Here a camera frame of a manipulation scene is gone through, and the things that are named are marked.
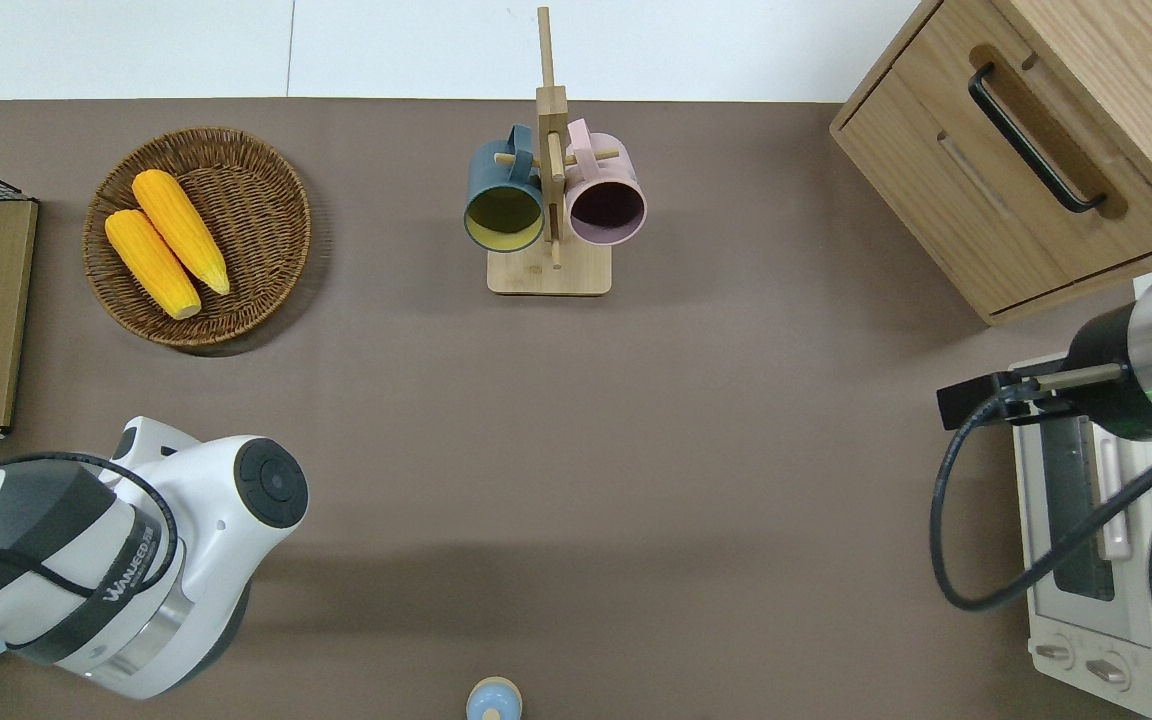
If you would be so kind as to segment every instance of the pink mug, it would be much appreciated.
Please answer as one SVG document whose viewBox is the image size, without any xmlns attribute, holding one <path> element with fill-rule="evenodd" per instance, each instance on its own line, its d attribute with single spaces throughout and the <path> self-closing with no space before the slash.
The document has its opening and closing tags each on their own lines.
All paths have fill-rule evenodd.
<svg viewBox="0 0 1152 720">
<path fill-rule="evenodd" d="M 606 132 L 590 132 L 585 119 L 573 120 L 567 168 L 567 222 L 576 237 L 594 245 L 617 245 L 634 237 L 646 219 L 646 202 L 626 144 Z M 616 158 L 599 160 L 594 152 L 616 150 Z"/>
</svg>

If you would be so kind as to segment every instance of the wicker basket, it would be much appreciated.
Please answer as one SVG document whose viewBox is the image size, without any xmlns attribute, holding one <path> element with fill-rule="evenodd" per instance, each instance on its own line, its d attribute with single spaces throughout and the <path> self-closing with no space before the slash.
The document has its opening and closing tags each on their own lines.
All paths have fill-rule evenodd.
<svg viewBox="0 0 1152 720">
<path fill-rule="evenodd" d="M 105 237 L 105 218 L 136 209 L 132 179 L 172 173 L 210 228 L 228 270 L 229 295 L 195 282 L 202 310 L 173 320 L 132 278 Z M 296 170 L 259 138 L 229 128 L 188 128 L 146 143 L 100 183 L 83 225 L 83 266 L 96 297 L 137 336 L 172 347 L 233 340 L 270 318 L 301 278 L 310 252 L 310 202 Z"/>
</svg>

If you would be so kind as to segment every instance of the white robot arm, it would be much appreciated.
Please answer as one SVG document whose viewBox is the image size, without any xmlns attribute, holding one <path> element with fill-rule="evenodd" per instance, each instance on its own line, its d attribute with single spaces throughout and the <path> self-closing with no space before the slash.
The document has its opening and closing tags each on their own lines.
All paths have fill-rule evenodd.
<svg viewBox="0 0 1152 720">
<path fill-rule="evenodd" d="M 168 691 L 228 647 L 256 566 L 306 508 L 305 475 L 271 439 L 202 444 L 147 418 L 113 462 L 5 462 L 0 641 L 127 697 Z"/>
</svg>

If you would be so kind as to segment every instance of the toaster oven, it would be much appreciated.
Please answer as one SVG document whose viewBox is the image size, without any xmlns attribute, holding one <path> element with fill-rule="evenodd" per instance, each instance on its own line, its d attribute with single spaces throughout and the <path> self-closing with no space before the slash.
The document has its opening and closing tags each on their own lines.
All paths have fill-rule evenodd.
<svg viewBox="0 0 1152 720">
<path fill-rule="evenodd" d="M 1085 416 L 1011 432 L 1025 566 L 1152 465 L 1152 441 L 1116 438 Z M 1151 537 L 1152 490 L 1026 592 L 1036 669 L 1145 717 L 1152 717 Z"/>
</svg>

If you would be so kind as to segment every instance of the wooden cabinet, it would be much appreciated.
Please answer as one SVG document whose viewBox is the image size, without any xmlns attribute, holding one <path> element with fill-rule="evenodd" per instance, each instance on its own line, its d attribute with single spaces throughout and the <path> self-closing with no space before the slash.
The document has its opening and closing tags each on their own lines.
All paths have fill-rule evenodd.
<svg viewBox="0 0 1152 720">
<path fill-rule="evenodd" d="M 1152 0 L 925 0 L 831 131 L 986 323 L 1152 270 Z"/>
</svg>

